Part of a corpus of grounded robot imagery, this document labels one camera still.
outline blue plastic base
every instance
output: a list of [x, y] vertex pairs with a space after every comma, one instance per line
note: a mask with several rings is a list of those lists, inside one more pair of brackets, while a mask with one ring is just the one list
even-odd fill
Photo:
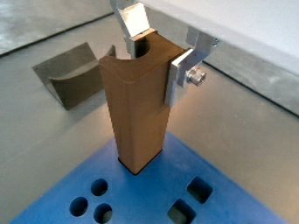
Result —
[[111, 140], [12, 223], [106, 223], [110, 208], [115, 224], [286, 223], [170, 133], [136, 176]]

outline metal bracket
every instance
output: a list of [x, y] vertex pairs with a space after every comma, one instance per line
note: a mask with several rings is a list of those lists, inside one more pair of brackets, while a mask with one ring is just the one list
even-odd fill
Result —
[[150, 28], [146, 6], [136, 1], [128, 0], [110, 0], [110, 4], [124, 32], [127, 52], [131, 54], [131, 58], [135, 59], [136, 37], [142, 38], [140, 33], [147, 35], [148, 33], [155, 32], [155, 30]]
[[164, 103], [172, 106], [184, 96], [188, 83], [199, 86], [207, 74], [202, 72], [202, 61], [208, 57], [219, 44], [219, 40], [207, 33], [188, 28], [186, 42], [194, 49], [172, 62], [166, 89]]

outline round hole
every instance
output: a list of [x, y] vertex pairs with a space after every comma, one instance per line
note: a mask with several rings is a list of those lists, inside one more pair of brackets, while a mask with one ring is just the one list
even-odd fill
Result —
[[78, 197], [71, 203], [70, 203], [70, 212], [74, 216], [79, 217], [82, 216], [87, 210], [88, 210], [90, 203], [86, 198]]
[[112, 208], [108, 204], [100, 204], [95, 210], [94, 218], [98, 223], [107, 223], [112, 217]]
[[103, 195], [108, 190], [108, 182], [100, 178], [91, 185], [91, 192], [95, 196]]

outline silver screw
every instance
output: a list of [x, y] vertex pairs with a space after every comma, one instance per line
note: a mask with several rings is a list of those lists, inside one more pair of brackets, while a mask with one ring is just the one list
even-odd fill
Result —
[[195, 66], [187, 74], [187, 81], [198, 87], [204, 82], [206, 77], [207, 74]]
[[215, 38], [215, 43], [212, 44], [212, 46], [218, 46], [219, 42], [220, 41]]

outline brown square tube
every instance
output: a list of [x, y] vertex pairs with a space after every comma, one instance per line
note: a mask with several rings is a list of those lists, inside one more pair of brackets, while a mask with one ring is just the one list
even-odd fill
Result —
[[144, 37], [138, 59], [99, 61], [119, 160], [138, 174], [163, 149], [171, 108], [164, 104], [170, 62], [183, 49], [159, 34]]

